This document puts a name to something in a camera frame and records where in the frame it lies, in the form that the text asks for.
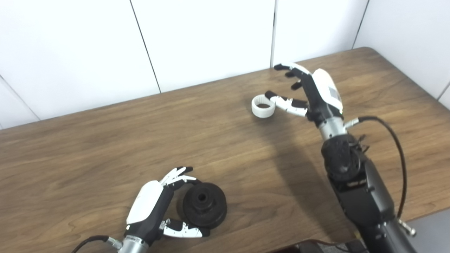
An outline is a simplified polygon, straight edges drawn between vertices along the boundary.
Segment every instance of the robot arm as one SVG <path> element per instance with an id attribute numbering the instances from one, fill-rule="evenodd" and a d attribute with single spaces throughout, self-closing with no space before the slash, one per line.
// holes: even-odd
<path id="1" fill-rule="evenodd" d="M 348 128 L 364 120 L 343 122 L 341 97 L 330 75 L 318 69 L 311 74 L 306 68 L 283 63 L 276 70 L 288 70 L 287 77 L 297 77 L 291 89 L 303 87 L 308 103 L 303 106 L 306 116 L 319 129 L 324 144 L 322 156 L 328 180 L 349 220 L 358 228 L 371 253 L 415 253 L 406 238 L 415 231 L 398 219 L 394 202 L 374 163 L 365 155 L 360 141 L 348 133 Z M 268 91 L 266 97 L 277 107 L 291 112 L 294 99 Z"/>

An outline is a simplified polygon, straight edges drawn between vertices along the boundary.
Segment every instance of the cable connector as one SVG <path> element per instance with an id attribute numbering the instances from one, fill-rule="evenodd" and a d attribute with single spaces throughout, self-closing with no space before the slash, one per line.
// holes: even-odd
<path id="1" fill-rule="evenodd" d="M 116 240 L 113 237 L 109 237 L 108 240 L 106 241 L 106 243 L 113 246 L 117 250 L 121 249 L 123 246 L 123 243 L 121 241 Z"/>

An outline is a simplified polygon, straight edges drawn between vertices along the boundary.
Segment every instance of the robotic hand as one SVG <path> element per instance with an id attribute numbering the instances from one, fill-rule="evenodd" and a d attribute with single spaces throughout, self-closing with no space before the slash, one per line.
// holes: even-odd
<path id="1" fill-rule="evenodd" d="M 184 175 L 192 170 L 192 167 L 177 167 L 159 182 L 150 181 L 142 186 L 126 219 L 123 242 L 111 237 L 107 242 L 119 253 L 145 253 L 162 235 L 180 238 L 209 236 L 208 229 L 193 227 L 175 219 L 163 219 L 175 190 L 185 183 L 201 183 L 195 177 Z"/>
<path id="2" fill-rule="evenodd" d="M 297 77 L 292 90 L 303 87 L 308 101 L 288 99 L 272 91 L 266 98 L 288 113 L 306 116 L 319 129 L 324 144 L 322 156 L 328 180 L 347 218 L 359 230 L 371 253 L 415 253 L 406 238 L 415 230 L 400 220 L 406 196 L 406 165 L 400 142 L 393 130 L 374 116 L 359 117 L 343 122 L 341 97 L 330 75 L 323 69 L 310 73 L 295 63 L 283 63 L 276 70 L 288 70 L 286 77 Z M 360 141 L 348 129 L 366 120 L 382 123 L 391 133 L 400 152 L 404 173 L 404 189 L 399 212 L 394 213 L 394 202 L 374 163 L 365 155 Z"/>

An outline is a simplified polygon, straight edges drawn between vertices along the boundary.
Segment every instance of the black cable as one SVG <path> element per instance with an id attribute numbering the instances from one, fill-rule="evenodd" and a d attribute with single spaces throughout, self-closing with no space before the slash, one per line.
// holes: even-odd
<path id="1" fill-rule="evenodd" d="M 73 249 L 72 253 L 76 253 L 79 249 L 81 249 L 81 247 L 83 247 L 88 242 L 92 242 L 92 241 L 103 241 L 103 242 L 106 242 L 108 240 L 108 238 L 109 238 L 109 236 L 107 236 L 107 235 L 94 235 L 94 236 L 91 236 L 91 237 L 87 238 L 86 240 L 80 242 L 80 244 Z"/>
<path id="2" fill-rule="evenodd" d="M 406 200 L 406 189 L 408 187 L 407 186 L 408 178 L 406 175 L 405 154 L 403 154 L 403 149 L 401 147 L 400 141 L 398 140 L 397 135 L 395 134 L 394 130 L 384 120 L 382 120 L 376 116 L 358 117 L 358 120 L 360 122 L 367 121 L 367 120 L 378 121 L 389 131 L 389 133 L 391 134 L 391 136 L 393 137 L 393 139 L 395 141 L 395 145 L 397 146 L 398 152 L 400 153 L 401 170 L 403 173 L 403 189 L 402 189 L 402 193 L 401 193 L 400 205 L 398 207 L 398 212 L 397 212 L 397 218 L 400 219 L 400 216 L 403 213 L 403 207 L 405 205 L 405 200 Z"/>

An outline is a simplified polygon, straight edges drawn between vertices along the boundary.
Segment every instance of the white robotic hand cover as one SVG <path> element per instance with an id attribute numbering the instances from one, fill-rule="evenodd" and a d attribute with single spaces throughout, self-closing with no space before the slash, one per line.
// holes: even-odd
<path id="1" fill-rule="evenodd" d="M 126 218 L 126 223 L 133 224 L 145 220 L 153 211 L 161 193 L 162 185 L 156 180 L 142 186 Z"/>
<path id="2" fill-rule="evenodd" d="M 334 107 L 336 107 L 341 113 L 343 110 L 341 96 L 333 82 L 330 74 L 325 70 L 319 68 L 312 74 L 314 83 L 319 91 L 320 97 Z"/>

